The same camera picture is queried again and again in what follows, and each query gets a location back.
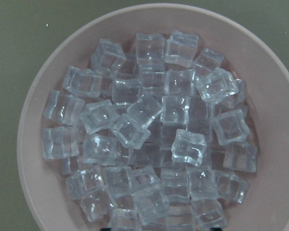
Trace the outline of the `pile of clear ice cubes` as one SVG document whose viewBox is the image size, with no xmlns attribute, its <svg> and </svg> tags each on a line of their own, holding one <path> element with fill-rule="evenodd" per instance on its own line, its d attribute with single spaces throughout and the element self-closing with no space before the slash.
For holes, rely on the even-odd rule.
<svg viewBox="0 0 289 231">
<path fill-rule="evenodd" d="M 221 201 L 242 203 L 255 173 L 246 82 L 198 34 L 100 39 L 66 70 L 43 116 L 43 157 L 61 161 L 71 200 L 112 231 L 220 231 Z"/>
</svg>

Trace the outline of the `pink bowl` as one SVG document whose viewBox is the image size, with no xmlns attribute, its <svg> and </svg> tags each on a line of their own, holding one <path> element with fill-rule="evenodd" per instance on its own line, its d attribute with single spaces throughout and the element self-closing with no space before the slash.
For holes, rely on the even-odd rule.
<svg viewBox="0 0 289 231">
<path fill-rule="evenodd" d="M 69 65 L 87 66 L 100 38 L 131 48 L 137 32 L 200 34 L 206 45 L 226 55 L 248 87 L 248 103 L 259 141 L 258 170 L 244 203 L 226 211 L 229 231 L 289 231 L 289 72 L 254 34 L 219 14 L 180 4 L 144 4 L 101 16 L 72 34 L 45 62 L 22 110 L 17 142 L 21 184 L 43 231 L 98 231 L 108 219 L 88 222 L 70 200 L 59 161 L 42 156 L 41 131 L 49 92 L 60 86 Z"/>
</svg>

